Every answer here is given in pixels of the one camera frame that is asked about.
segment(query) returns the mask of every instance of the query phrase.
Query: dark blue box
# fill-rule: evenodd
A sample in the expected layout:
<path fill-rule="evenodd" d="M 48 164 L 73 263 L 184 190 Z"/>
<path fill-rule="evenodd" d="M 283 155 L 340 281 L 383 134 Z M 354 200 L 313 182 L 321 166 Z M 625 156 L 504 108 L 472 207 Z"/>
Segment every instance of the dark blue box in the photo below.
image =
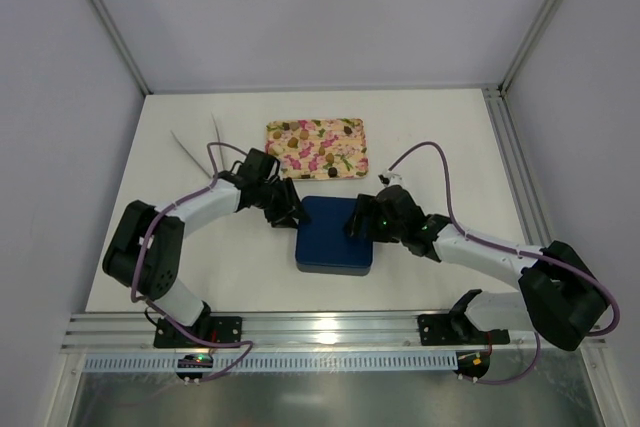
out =
<path fill-rule="evenodd" d="M 344 225 L 356 199 L 309 196 L 302 205 L 311 222 L 298 225 L 296 262 L 301 272 L 367 275 L 373 263 L 373 242 L 352 239 Z"/>

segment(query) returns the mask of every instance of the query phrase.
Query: gray wall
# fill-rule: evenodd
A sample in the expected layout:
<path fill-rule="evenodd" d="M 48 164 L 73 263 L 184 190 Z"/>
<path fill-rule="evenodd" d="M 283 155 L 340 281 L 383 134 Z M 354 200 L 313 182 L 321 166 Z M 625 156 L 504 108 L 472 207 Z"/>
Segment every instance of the gray wall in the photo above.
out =
<path fill-rule="evenodd" d="M 501 80 L 542 0 L 105 0 L 153 91 Z"/>
<path fill-rule="evenodd" d="M 0 423 L 42 417 L 142 96 L 85 0 L 0 0 Z"/>
<path fill-rule="evenodd" d="M 633 399 L 640 294 L 640 0 L 565 0 L 509 95 L 554 230 L 618 297 Z"/>

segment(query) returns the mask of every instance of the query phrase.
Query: yellow floral pattern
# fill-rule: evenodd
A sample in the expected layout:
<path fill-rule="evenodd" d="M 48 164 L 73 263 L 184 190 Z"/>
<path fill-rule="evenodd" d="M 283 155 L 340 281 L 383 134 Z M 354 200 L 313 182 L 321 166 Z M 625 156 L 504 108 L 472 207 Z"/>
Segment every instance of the yellow floral pattern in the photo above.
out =
<path fill-rule="evenodd" d="M 292 179 L 352 179 L 369 172 L 362 119 L 270 122 L 265 151 Z"/>

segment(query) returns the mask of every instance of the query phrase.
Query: white table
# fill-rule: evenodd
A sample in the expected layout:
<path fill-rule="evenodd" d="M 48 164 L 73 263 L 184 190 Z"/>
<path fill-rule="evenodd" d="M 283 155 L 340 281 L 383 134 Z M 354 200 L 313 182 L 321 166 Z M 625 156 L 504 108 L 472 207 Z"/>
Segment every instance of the white table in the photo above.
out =
<path fill-rule="evenodd" d="M 154 95 L 147 97 L 129 154 L 106 249 L 125 206 L 157 204 L 206 183 L 170 134 L 185 119 L 214 114 L 221 139 L 262 148 L 271 120 L 359 117 L 367 135 L 370 173 L 364 179 L 299 181 L 300 197 L 355 197 L 381 188 L 377 174 L 407 148 L 434 140 L 451 167 L 457 217 L 474 229 L 523 242 L 522 230 L 480 89 Z M 230 160 L 238 158 L 227 152 Z M 446 215 L 442 166 L 424 148 L 398 168 L 425 213 Z M 296 232 L 271 229 L 260 210 L 215 221 L 184 244 L 180 278 L 219 311 L 418 310 L 450 307 L 469 289 L 509 291 L 468 268 L 412 256 L 399 245 L 376 245 L 365 277 L 308 274 L 294 260 Z M 129 291 L 98 266 L 87 311 L 139 311 Z"/>

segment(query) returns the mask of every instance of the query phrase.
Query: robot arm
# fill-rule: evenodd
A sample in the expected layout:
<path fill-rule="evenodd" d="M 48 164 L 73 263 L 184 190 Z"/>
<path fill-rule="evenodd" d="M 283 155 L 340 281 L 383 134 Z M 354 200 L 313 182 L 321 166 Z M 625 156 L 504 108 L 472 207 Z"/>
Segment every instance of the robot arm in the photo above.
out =
<path fill-rule="evenodd" d="M 251 149 L 244 162 L 224 171 L 209 192 L 176 206 L 157 224 L 145 255 L 138 291 L 199 338 L 208 338 L 211 309 L 179 279 L 182 242 L 215 219 L 255 206 L 264 210 L 272 227 L 296 228 L 307 220 L 291 179 L 278 177 L 278 160 Z M 166 205 L 141 201 L 127 206 L 105 254 L 102 268 L 131 288 L 142 239 L 152 220 Z"/>
<path fill-rule="evenodd" d="M 457 324 L 453 330 L 461 337 L 469 324 L 480 331 L 535 329 L 557 347 L 575 350 L 607 309 L 609 302 L 591 283 L 543 260 L 519 255 L 540 253 L 593 278 L 567 244 L 554 241 L 547 248 L 520 246 L 470 230 L 461 233 L 449 217 L 424 215 L 398 176 L 381 178 L 387 187 L 377 196 L 358 196 L 356 209 L 345 225 L 347 235 L 400 242 L 414 255 L 463 265 L 518 291 L 491 294 L 473 290 L 465 294 L 452 309 L 455 315 L 451 318 Z M 503 249 L 496 250 L 491 244 Z"/>

